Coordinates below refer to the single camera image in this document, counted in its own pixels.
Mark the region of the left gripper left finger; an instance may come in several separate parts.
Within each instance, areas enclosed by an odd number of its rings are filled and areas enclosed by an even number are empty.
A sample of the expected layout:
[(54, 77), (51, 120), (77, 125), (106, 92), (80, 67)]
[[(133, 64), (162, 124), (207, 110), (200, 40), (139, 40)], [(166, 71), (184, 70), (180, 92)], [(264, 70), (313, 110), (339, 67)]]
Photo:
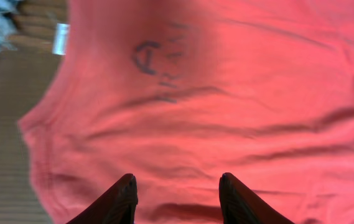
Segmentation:
[(136, 178), (125, 174), (67, 224), (134, 224), (137, 204)]

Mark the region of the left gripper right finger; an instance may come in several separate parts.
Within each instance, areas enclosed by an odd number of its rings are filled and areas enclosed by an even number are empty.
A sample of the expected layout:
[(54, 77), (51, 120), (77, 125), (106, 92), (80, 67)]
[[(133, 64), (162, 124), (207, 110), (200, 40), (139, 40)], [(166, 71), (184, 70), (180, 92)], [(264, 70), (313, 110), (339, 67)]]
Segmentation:
[(219, 199), (224, 224), (294, 224), (232, 173), (220, 178)]

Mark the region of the red t-shirt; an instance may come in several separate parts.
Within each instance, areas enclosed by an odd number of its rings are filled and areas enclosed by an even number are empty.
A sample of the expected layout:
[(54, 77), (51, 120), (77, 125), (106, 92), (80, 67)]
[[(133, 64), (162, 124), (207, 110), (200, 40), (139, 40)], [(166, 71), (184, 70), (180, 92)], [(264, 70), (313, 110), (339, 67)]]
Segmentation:
[(54, 223), (126, 173), (137, 223), (219, 223), (224, 172), (295, 223), (354, 223), (354, 0), (68, 12), (57, 76), (19, 121)]

